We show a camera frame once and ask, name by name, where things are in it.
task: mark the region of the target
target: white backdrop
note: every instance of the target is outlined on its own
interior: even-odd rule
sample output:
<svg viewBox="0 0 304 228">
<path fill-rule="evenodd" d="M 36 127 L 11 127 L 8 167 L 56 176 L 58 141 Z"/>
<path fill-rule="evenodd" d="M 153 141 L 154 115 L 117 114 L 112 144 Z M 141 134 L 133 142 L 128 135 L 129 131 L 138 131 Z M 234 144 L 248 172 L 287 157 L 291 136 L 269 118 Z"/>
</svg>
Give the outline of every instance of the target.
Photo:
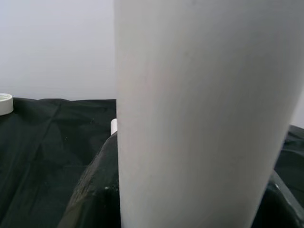
<svg viewBox="0 0 304 228">
<path fill-rule="evenodd" d="M 116 98 L 113 0 L 1 0 L 0 92 Z M 304 127 L 304 93 L 292 124 Z"/>
</svg>

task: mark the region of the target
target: cardboard tube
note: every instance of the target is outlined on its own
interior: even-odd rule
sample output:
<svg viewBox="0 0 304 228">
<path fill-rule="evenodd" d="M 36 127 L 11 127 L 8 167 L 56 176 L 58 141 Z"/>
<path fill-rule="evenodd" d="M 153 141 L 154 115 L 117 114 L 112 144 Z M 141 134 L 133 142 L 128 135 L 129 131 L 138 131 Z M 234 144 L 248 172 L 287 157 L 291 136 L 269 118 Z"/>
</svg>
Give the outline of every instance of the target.
<svg viewBox="0 0 304 228">
<path fill-rule="evenodd" d="M 123 228 L 249 228 L 302 88 L 302 0 L 117 0 Z"/>
</svg>

